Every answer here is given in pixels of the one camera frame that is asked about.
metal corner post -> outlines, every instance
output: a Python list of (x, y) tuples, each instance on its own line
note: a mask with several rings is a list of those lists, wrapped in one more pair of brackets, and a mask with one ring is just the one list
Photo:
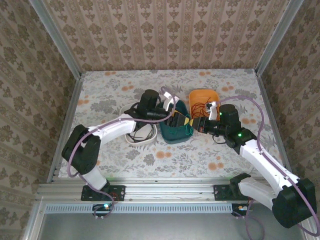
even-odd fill
[(261, 76), (264, 70), (266, 69), (269, 61), (274, 55), (277, 47), (279, 46), (282, 38), (286, 34), (291, 22), (293, 21), (303, 2), (304, 0), (291, 0), (289, 2), (257, 66), (255, 67), (255, 70), (258, 75)]
[(282, 142), (280, 132), (279, 132), (279, 129), (278, 129), (278, 126), (276, 123), (276, 119), (275, 119), (274, 113), (272, 111), (272, 108), (271, 108), (271, 105), (270, 105), (270, 102), (268, 99), (268, 95), (267, 95), (264, 83), (262, 82), (262, 78), (260, 75), (257, 75), (256, 78), (257, 78), (257, 81), (258, 81), (258, 84), (260, 87), (262, 99), (265, 104), (266, 112), (268, 114), (270, 124), (271, 124), (272, 130), (273, 130), (273, 133), (274, 133), (274, 138), (275, 138), (276, 144), (279, 148), (279, 153), (283, 157), (282, 163), (285, 165), (286, 169), (288, 169), (290, 172), (292, 172), (292, 169), (291, 169), (291, 166), (290, 166), (287, 154), (286, 154), (286, 150), (284, 147), (284, 143)]
[(54, 44), (58, 48), (60, 54), (62, 55), (63, 59), (65, 60), (67, 66), (69, 67), (70, 71), (72, 72), (74, 78), (78, 80), (80, 78), (80, 68), (69, 49), (68, 45), (64, 41), (62, 34), (59, 32), (54, 20), (50, 16), (48, 9), (45, 6), (44, 1), (42, 0), (29, 0), (32, 7), (34, 8), (36, 14), (39, 16), (42, 24), (44, 25), (45, 29), (49, 33), (50, 37), (52, 38)]
[(74, 119), (79, 95), (81, 93), (82, 85), (84, 82), (84, 76), (85, 76), (85, 74), (83, 74), (80, 77), (80, 79), (75, 82), (72, 97), (70, 99), (69, 107), (68, 107), (68, 110), (65, 115), (65, 119), (64, 119), (64, 123), (63, 123), (62, 130), (60, 133), (60, 137), (59, 137), (59, 140), (58, 140), (58, 143), (57, 143), (57, 146), (55, 149), (55, 153), (53, 156), (53, 161), (51, 164), (50, 172), (49, 172), (49, 175), (48, 175), (48, 178), (46, 181), (47, 183), (51, 183), (56, 168), (58, 168), (61, 164), (61, 161), (62, 161), (61, 152), (62, 152), (64, 145), (67, 142), (67, 139), (69, 136), (69, 131), (70, 131), (73, 119)]

red wire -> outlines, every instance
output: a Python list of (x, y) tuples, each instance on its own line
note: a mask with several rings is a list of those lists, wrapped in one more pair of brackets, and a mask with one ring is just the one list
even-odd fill
[(110, 195), (111, 195), (111, 197), (113, 197), (113, 199), (116, 201), (115, 203), (117, 204), (119, 201), (118, 194), (116, 194), (115, 192), (111, 192)]
[(209, 97), (206, 101), (206, 103), (201, 103), (201, 102), (197, 102), (195, 103), (192, 108), (191, 108), (191, 116), (194, 118), (199, 118), (199, 117), (208, 117), (209, 114), (206, 112), (206, 104), (210, 103), (210, 98)]

aluminum frame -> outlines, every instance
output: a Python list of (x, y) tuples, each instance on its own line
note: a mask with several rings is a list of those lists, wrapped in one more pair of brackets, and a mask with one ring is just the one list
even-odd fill
[[(84, 185), (79, 178), (59, 178), (59, 171), (62, 162), (61, 151), (69, 136), (73, 117), (76, 111), (78, 99), (81, 93), (85, 74), (77, 81), (73, 90), (70, 105), (66, 114), (61, 136), (58, 141), (56, 153), (50, 170), (47, 183), (40, 184), (35, 204), (33, 206), (30, 219), (23, 237), (23, 240), (36, 240), (39, 237), (41, 226), (45, 217), (45, 209), (51, 204), (103, 204), (105, 202), (81, 201), (81, 192)], [(262, 79), (257, 75), (261, 95), (266, 106), (266, 111), (270, 119), (279, 152), (283, 156), (284, 164), (291, 171), (289, 161), (280, 138), (279, 130), (262, 83)], [(268, 184), (263, 177), (256, 178), (263, 184)], [(196, 179), (186, 178), (115, 178), (111, 181), (112, 185), (125, 185), (126, 198), (124, 202), (118, 204), (229, 204), (245, 203), (246, 201), (215, 201), (213, 185), (229, 184), (229, 180), (220, 177), (204, 177)], [(315, 231), (315, 225), (310, 218), (302, 222), (302, 226)], [(319, 237), (312, 237), (305, 234), (306, 240), (320, 240)]]
[(272, 34), (271, 39), (269, 40), (266, 48), (264, 49), (260, 57), (258, 64), (255, 67), (259, 75), (262, 75), (262, 73), (266, 69), (269, 61), (274, 55), (277, 47), (279, 46), (282, 38), (286, 34), (291, 22), (293, 21), (303, 2), (304, 0), (291, 0), (288, 3), (278, 25), (276, 26)]
[(44, 25), (45, 29), (48, 31), (50, 37), (52, 38), (54, 44), (58, 48), (60, 54), (62, 55), (65, 63), (68, 65), (70, 71), (72, 72), (74, 78), (78, 80), (81, 76), (80, 67), (75, 60), (72, 52), (70, 51), (67, 43), (63, 39), (63, 35), (58, 30), (54, 20), (50, 16), (49, 10), (46, 8), (44, 1), (42, 0), (30, 0), (32, 7), (34, 8), (36, 14), (39, 16), (40, 21)]
[[(93, 214), (95, 203), (47, 204), (45, 214)], [(116, 204), (112, 214), (231, 214), (231, 203), (128, 203)]]

orange bowl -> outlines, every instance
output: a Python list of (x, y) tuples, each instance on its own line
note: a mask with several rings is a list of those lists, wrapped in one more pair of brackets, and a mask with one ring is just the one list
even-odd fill
[[(200, 117), (209, 117), (209, 114), (205, 112), (205, 115), (201, 113), (201, 109), (196, 109), (192, 112), (192, 107), (197, 104), (205, 104), (207, 102), (218, 102), (219, 101), (219, 96), (218, 94), (212, 90), (212, 89), (196, 89), (190, 92), (189, 94), (189, 106), (190, 106), (190, 114), (191, 117), (194, 118), (193, 115), (197, 115), (197, 117), (200, 115)], [(219, 115), (219, 107), (220, 104), (216, 108), (217, 112), (217, 120), (220, 120), (220, 115)]]

cable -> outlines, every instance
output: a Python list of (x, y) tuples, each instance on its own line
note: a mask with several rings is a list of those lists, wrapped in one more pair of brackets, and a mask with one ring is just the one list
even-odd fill
[(225, 101), (228, 101), (228, 100), (231, 100), (231, 99), (247, 99), (249, 101), (251, 101), (252, 103), (254, 103), (256, 105), (256, 107), (259, 109), (260, 113), (261, 113), (261, 125), (260, 125), (260, 128), (258, 130), (258, 134), (257, 134), (257, 147), (259, 149), (259, 151), (261, 152), (261, 154), (264, 156), (264, 158), (275, 168), (277, 169), (282, 175), (283, 177), (287, 178), (287, 180), (292, 184), (292, 186), (295, 188), (295, 190), (298, 192), (298, 194), (300, 195), (300, 197), (302, 198), (302, 200), (304, 201), (304, 203), (306, 204), (306, 206), (308, 207), (308, 209), (310, 210), (313, 218), (314, 218), (314, 221), (315, 221), (315, 225), (316, 225), (316, 233), (313, 233), (307, 229), (305, 229), (303, 226), (301, 226), (300, 224), (297, 224), (298, 227), (300, 229), (302, 229), (304, 232), (306, 232), (307, 234), (313, 236), (313, 237), (318, 237), (320, 236), (320, 222), (319, 222), (319, 219), (314, 211), (314, 209), (312, 208), (312, 206), (310, 205), (310, 203), (308, 202), (307, 198), (304, 196), (304, 194), (301, 192), (301, 190), (298, 188), (298, 186), (295, 184), (295, 182), (280, 168), (278, 167), (277, 164), (275, 164), (264, 152), (263, 152), (263, 149), (261, 147), (261, 144), (260, 144), (260, 136), (261, 136), (261, 132), (262, 132), (262, 129), (264, 127), (264, 122), (265, 122), (265, 116), (264, 116), (264, 113), (262, 111), (262, 108), (259, 106), (259, 104), (253, 100), (252, 98), (250, 97), (247, 97), (247, 96), (230, 96), (230, 97), (227, 97), (223, 100), (220, 100), (220, 101), (217, 101), (216, 102), (216, 105), (220, 104), (220, 103), (223, 103)]
[[(191, 119), (191, 116), (189, 114), (186, 114), (185, 117)], [(190, 124), (186, 124), (183, 126), (177, 126), (177, 127), (169, 126), (168, 129), (169, 129), (169, 133), (173, 134), (173, 135), (176, 135), (177, 132), (180, 131), (181, 129), (184, 129), (184, 134), (187, 136), (192, 135), (194, 133), (194, 128), (192, 126), (190, 126)]]
[(98, 219), (97, 211), (98, 211), (99, 209), (106, 209), (106, 208), (105, 208), (103, 205), (98, 205), (98, 206), (95, 206), (95, 207), (94, 207), (94, 209), (93, 209), (93, 216), (94, 216), (96, 219)]
[(258, 218), (254, 217), (254, 216), (249, 216), (249, 210), (250, 210), (252, 204), (254, 203), (254, 201), (255, 201), (254, 199), (251, 200), (250, 204), (248, 205), (248, 207), (246, 209), (245, 216), (242, 216), (240, 213), (238, 213), (236, 211), (234, 211), (233, 213), (235, 213), (239, 217), (243, 217), (245, 219), (245, 230), (246, 230), (246, 234), (248, 235), (250, 240), (253, 240), (253, 238), (251, 237), (251, 234), (249, 232), (248, 219), (255, 220), (261, 226), (261, 228), (262, 228), (262, 238), (261, 238), (261, 240), (264, 240), (265, 237), (266, 237), (266, 230), (265, 230), (265, 227), (264, 227), (263, 223)]
[(212, 139), (216, 144), (226, 144), (227, 143), (226, 141), (225, 142), (216, 142), (214, 135), (212, 135)]
[(134, 109), (135, 108), (135, 106), (137, 106), (138, 105), (138, 101), (136, 102), (136, 103), (134, 103), (131, 107), (130, 107), (130, 109), (132, 110), (132, 109)]
[(163, 122), (167, 119), (169, 119), (175, 112), (175, 109), (176, 109), (176, 99), (175, 99), (175, 94), (171, 93), (171, 91), (165, 87), (165, 86), (162, 86), (160, 88), (162, 94), (164, 94), (165, 92), (168, 92), (172, 99), (173, 99), (173, 108), (170, 112), (170, 114), (166, 117), (164, 117), (163, 119), (160, 119), (160, 120), (145, 120), (145, 119), (138, 119), (138, 118), (131, 118), (131, 117), (124, 117), (124, 118), (120, 118), (118, 117), (117, 119), (114, 119), (114, 120), (111, 120), (105, 124), (102, 124), (101, 126), (93, 129), (92, 131), (86, 133), (83, 137), (80, 138), (80, 140), (76, 143), (76, 145), (74, 146), (73, 150), (72, 150), (72, 153), (70, 155), (70, 158), (69, 158), (69, 161), (68, 161), (68, 164), (67, 164), (67, 168), (66, 168), (66, 171), (67, 171), (67, 174), (70, 178), (74, 178), (76, 177), (77, 175), (79, 175), (79, 177), (89, 186), (89, 188), (91, 188), (93, 191), (97, 192), (97, 193), (100, 193), (100, 194), (103, 194), (103, 195), (106, 195), (108, 198), (111, 199), (112, 201), (112, 207), (110, 209), (110, 211), (106, 214), (106, 217), (109, 216), (111, 214), (111, 212), (113, 211), (114, 207), (115, 207), (115, 200), (113, 199), (112, 196), (110, 196), (108, 193), (104, 192), (104, 191), (100, 191), (96, 188), (94, 188), (92, 185), (90, 185), (87, 180), (81, 175), (79, 174), (79, 172), (76, 172), (75, 174), (71, 174), (71, 163), (74, 159), (74, 156), (76, 154), (76, 151), (78, 150), (79, 146), (81, 145), (81, 143), (88, 137), (90, 136), (91, 134), (95, 133), (96, 131), (98, 130), (101, 130), (109, 125), (112, 125), (112, 124), (115, 124), (115, 123), (118, 123), (118, 122), (121, 122), (121, 121), (136, 121), (136, 122), (145, 122), (145, 123), (151, 123), (151, 124), (156, 124), (156, 123), (159, 123), (159, 122)]
[(192, 118), (194, 118), (194, 117), (199, 118), (199, 117), (203, 117), (203, 116), (208, 117), (209, 116), (209, 114), (205, 111), (205, 109), (206, 109), (206, 104), (210, 103), (210, 101), (209, 101), (210, 98), (211, 97), (209, 97), (207, 99), (206, 103), (197, 102), (191, 107), (190, 111), (191, 111)]
[(143, 136), (136, 136), (136, 133), (137, 133), (138, 131), (140, 131), (142, 128), (140, 128), (138, 131), (135, 131), (133, 136), (131, 136), (130, 133), (128, 133), (127, 136), (128, 136), (129, 138), (131, 138), (134, 143), (140, 143), (140, 142), (149, 140), (149, 139), (151, 139), (151, 138), (153, 137), (153, 135), (154, 135), (154, 133), (155, 133), (155, 127), (154, 127), (154, 125), (153, 125), (153, 124), (150, 124), (150, 126), (151, 126), (151, 130), (150, 130), (150, 132), (148, 133), (148, 135), (147, 135), (145, 138), (144, 138)]

